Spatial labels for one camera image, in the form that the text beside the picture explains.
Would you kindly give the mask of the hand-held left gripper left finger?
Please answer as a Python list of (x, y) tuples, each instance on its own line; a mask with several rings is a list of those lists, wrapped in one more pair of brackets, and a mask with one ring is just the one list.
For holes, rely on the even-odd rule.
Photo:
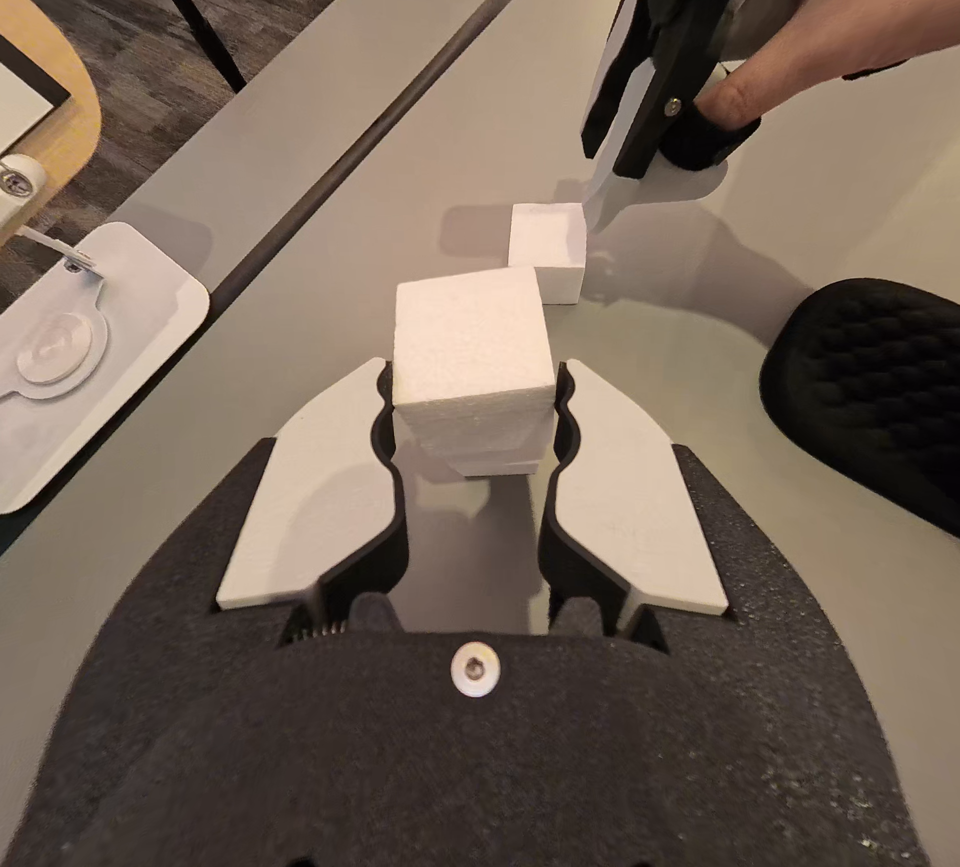
[(410, 549), (393, 411), (392, 365), (373, 357), (274, 435), (220, 610), (290, 604), (332, 631), (346, 628), (358, 597), (400, 583)]

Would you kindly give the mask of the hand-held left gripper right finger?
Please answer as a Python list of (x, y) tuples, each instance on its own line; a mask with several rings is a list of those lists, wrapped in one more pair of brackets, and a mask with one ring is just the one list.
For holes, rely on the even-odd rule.
[(584, 362), (560, 364), (554, 452), (538, 536), (548, 622), (590, 600), (601, 633), (630, 637), (646, 608), (724, 617), (714, 556), (666, 430)]

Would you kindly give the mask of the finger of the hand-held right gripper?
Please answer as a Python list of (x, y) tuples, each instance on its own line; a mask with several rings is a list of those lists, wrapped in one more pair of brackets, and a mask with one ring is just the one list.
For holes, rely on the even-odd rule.
[(636, 70), (638, 102), (627, 107), (626, 132), (617, 134), (617, 161), (649, 161), (663, 136), (663, 97), (652, 60), (657, 28), (648, 0), (620, 0), (594, 76), (581, 123), (584, 156), (596, 158), (623, 105)]
[(593, 176), (585, 189), (582, 211), (590, 234), (602, 232), (625, 208), (667, 202), (678, 196), (679, 168), (658, 150), (645, 174), (618, 175), (615, 162), (655, 76), (652, 60), (644, 60), (630, 74), (609, 133), (598, 153)]

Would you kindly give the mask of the white and wooden document stand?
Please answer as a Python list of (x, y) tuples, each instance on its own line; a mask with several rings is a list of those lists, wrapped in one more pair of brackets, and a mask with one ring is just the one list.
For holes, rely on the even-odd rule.
[(1, 34), (71, 93), (1, 159), (2, 245), (57, 261), (2, 311), (1, 514), (31, 505), (182, 345), (210, 310), (197, 278), (132, 225), (78, 245), (29, 225), (87, 165), (101, 134), (90, 74), (32, 0), (1, 0)]

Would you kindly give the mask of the printed instruction sheet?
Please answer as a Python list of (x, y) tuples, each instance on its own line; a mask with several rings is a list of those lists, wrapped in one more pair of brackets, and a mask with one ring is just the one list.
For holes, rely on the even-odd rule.
[(1, 36), (1, 156), (71, 98), (42, 67)]

